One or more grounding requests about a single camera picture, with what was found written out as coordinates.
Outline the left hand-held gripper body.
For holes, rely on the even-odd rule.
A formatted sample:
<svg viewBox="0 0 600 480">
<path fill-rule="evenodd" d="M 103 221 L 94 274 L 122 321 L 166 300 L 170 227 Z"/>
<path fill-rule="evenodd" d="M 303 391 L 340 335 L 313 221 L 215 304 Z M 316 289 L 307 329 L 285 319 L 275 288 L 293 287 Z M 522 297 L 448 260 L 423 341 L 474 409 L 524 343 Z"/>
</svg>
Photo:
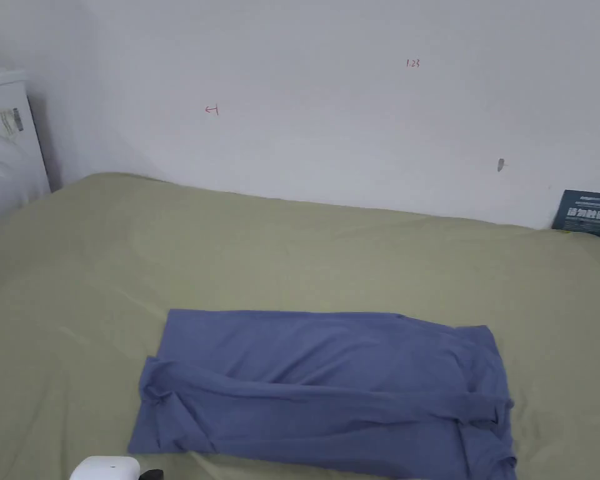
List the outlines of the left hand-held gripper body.
<svg viewBox="0 0 600 480">
<path fill-rule="evenodd" d="M 69 479 L 164 479 L 164 471 L 144 470 L 137 459 L 129 456 L 89 456 L 76 466 Z"/>
</svg>

